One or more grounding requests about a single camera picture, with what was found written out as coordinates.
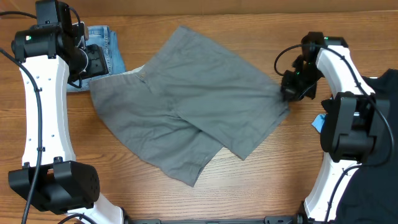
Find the black cloth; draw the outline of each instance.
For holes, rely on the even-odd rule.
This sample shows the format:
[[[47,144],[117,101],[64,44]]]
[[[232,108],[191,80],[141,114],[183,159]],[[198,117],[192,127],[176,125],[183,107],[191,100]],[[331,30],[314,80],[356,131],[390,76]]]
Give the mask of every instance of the black cloth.
[[[398,134],[398,70],[388,70],[377,79],[364,77],[376,95],[390,100],[387,120],[394,139]],[[337,224],[398,223],[398,151],[388,164],[381,167],[362,167],[352,176],[336,211]],[[374,152],[369,163],[383,161],[389,153],[390,140],[387,131],[380,151]]]

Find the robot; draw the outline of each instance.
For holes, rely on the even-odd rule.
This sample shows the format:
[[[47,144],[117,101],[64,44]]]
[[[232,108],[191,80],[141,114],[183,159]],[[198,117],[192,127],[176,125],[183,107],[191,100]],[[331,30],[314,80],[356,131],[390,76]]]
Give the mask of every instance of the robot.
[[[70,11],[76,14],[77,24],[72,24]],[[23,223],[30,204],[41,212],[67,215],[61,223],[71,218],[98,224],[333,223],[336,206],[356,168],[380,148],[385,130],[391,134],[385,119],[389,102],[378,98],[363,81],[344,38],[309,32],[301,44],[287,48],[275,61],[276,72],[283,76],[281,92],[285,100],[299,101],[305,96],[314,99],[317,81],[322,77],[328,80],[333,94],[332,99],[322,101],[327,112],[320,136],[322,167],[298,213],[260,220],[131,220],[101,194],[96,169],[76,161],[69,137],[66,87],[108,73],[102,49],[85,44],[86,27],[67,4],[37,1],[36,13],[37,25],[17,32],[12,41],[15,58],[1,49],[20,66],[25,86],[27,137],[22,169],[9,172],[10,187],[27,200]],[[302,55],[293,63],[295,71],[279,73],[279,57],[296,47],[302,48]]]

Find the gray cloth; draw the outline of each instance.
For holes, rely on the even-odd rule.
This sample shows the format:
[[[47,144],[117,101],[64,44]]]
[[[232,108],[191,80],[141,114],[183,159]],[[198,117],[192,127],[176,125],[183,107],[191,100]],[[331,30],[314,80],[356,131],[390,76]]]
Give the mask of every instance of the gray cloth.
[[[125,146],[190,186],[223,146],[245,159],[289,113],[278,84],[186,27],[141,71],[93,80],[90,89]]]

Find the robotic arm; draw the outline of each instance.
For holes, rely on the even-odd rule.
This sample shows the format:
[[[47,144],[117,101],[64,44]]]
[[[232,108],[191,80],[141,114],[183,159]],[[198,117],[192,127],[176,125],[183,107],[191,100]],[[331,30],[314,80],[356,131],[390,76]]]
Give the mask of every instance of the robotic arm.
[[[33,189],[32,205],[55,214],[75,215],[84,213],[95,223],[148,223],[130,220],[123,209],[114,206],[100,193],[100,182],[94,167],[76,162],[70,143],[66,106],[68,83],[96,75],[106,74],[108,69],[102,49],[97,45],[85,45],[88,35],[83,23],[72,24],[67,4],[56,0],[36,2],[37,25],[17,32],[12,42],[12,51],[17,61],[30,71],[42,97],[43,147],[41,164],[36,164],[37,150],[37,104],[35,91],[27,74],[21,69],[25,85],[27,137],[22,169],[10,171],[9,185],[24,199],[29,190],[36,167],[39,167],[38,184]],[[324,37],[322,33],[310,32],[300,45],[303,55],[294,62],[295,71],[283,74],[281,91],[287,101],[298,101],[304,96],[315,97],[317,81],[325,77],[332,90],[333,99],[322,105],[328,113],[321,132],[324,160],[311,194],[303,203],[296,223],[321,223],[328,210],[329,197],[338,181],[341,170],[366,162],[368,155],[380,147],[381,119],[363,97],[351,71],[344,61],[326,48],[344,56],[354,71],[362,88],[386,115],[388,101],[374,96],[355,68],[348,46],[343,38]],[[346,188],[350,172],[336,191],[333,205],[337,205]],[[334,220],[336,206],[332,206],[328,220]],[[213,223],[236,223],[214,221]],[[238,221],[238,223],[257,223]],[[272,217],[261,221],[273,224]],[[189,223],[207,223],[191,221]]]

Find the blue denim fabric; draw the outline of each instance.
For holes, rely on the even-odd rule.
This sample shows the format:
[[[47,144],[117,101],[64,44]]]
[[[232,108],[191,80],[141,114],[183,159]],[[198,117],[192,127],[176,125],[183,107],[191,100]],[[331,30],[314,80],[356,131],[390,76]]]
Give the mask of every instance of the blue denim fabric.
[[[126,72],[126,68],[119,51],[118,37],[116,36],[116,33],[111,31],[108,26],[91,26],[88,27],[88,32],[90,38],[86,41],[86,45],[96,44],[102,47],[109,73],[83,80],[81,88],[67,85],[67,92],[87,91],[90,89],[89,82],[92,80]]]

